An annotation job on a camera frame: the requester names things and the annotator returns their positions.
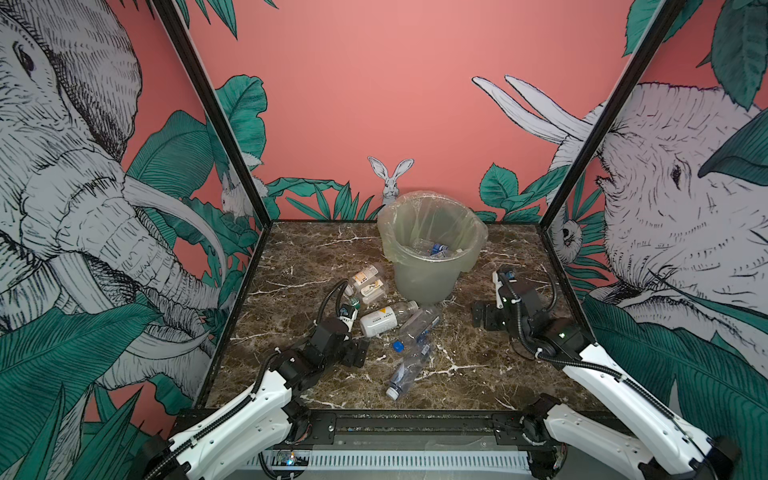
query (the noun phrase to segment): rabbit ear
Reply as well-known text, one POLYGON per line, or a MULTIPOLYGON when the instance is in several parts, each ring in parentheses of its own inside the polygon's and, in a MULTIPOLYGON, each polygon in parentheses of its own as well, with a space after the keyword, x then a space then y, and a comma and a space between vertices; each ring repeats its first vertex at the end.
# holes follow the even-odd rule
POLYGON ((408 160, 403 160, 395 169, 395 173, 392 175, 392 178, 397 178, 404 174, 410 167, 413 167, 413 159, 409 158, 408 160))
POLYGON ((374 174, 378 175, 384 180, 389 179, 389 172, 387 171, 386 166, 381 163, 381 161, 376 160, 374 157, 368 157, 368 161, 371 162, 371 167, 373 167, 374 174))

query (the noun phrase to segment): trash bin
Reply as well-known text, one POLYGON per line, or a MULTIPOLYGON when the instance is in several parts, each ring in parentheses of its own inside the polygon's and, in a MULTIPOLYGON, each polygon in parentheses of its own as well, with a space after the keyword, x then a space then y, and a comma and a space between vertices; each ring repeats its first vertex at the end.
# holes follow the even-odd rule
POLYGON ((382 208, 377 224, 384 257, 395 264, 397 290, 419 305, 448 298, 459 273, 472 269, 488 239, 488 227, 472 210, 429 191, 402 195, 382 208), (454 253, 447 258, 421 255, 409 248, 418 238, 443 243, 454 253))

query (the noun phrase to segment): marble surface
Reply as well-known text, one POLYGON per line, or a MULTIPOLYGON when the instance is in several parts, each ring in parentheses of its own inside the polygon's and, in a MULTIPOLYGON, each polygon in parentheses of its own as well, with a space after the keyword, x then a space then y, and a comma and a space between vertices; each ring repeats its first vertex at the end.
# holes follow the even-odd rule
MULTIPOLYGON (((382 255, 376 224, 276 223, 207 406, 222 406, 242 392, 276 346, 289 346, 306 335, 336 281, 374 261, 385 264, 384 277, 392 288, 361 314, 403 300, 393 288, 392 264, 382 255)), ((535 228, 491 225, 475 268, 462 273, 453 294, 442 302, 443 321, 431 336, 434 354, 407 395, 393 402, 384 393, 401 360, 390 346, 395 329, 372 339, 361 369, 333 367, 302 394, 306 404, 318 409, 522 409, 546 392, 577 410, 605 410, 586 389, 548 363, 521 358, 516 352, 524 349, 516 341, 510 343, 505 333, 472 326, 469 307, 474 300, 493 299, 491 273, 503 263, 539 284, 538 292, 550 300, 544 268, 551 267, 535 228)), ((556 314, 571 315, 564 299, 558 301, 556 314)), ((357 323, 353 336, 362 336, 357 323)))

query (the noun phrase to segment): translucent trash bag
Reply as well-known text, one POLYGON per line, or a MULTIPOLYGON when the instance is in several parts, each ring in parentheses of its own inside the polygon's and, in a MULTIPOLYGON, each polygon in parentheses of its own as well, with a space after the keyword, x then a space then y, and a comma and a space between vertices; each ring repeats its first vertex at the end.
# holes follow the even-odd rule
POLYGON ((445 195, 402 195, 379 212, 384 256, 395 265, 395 285, 408 300, 432 305, 448 298, 461 272, 477 262, 488 227, 472 210, 445 195), (427 256, 410 246, 418 239, 446 245, 447 257, 427 256))

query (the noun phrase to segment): plastic bin liner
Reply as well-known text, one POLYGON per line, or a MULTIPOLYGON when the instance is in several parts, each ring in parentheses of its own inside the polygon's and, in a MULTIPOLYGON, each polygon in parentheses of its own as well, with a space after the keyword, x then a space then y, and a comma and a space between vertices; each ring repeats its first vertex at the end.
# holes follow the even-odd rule
POLYGON ((488 240, 488 227, 472 210, 429 191, 402 195, 382 208, 377 224, 384 256, 395 265, 397 290, 420 305, 448 298, 458 275, 472 269, 488 240), (418 238, 447 245, 453 254, 442 259, 420 255, 409 248, 418 238))

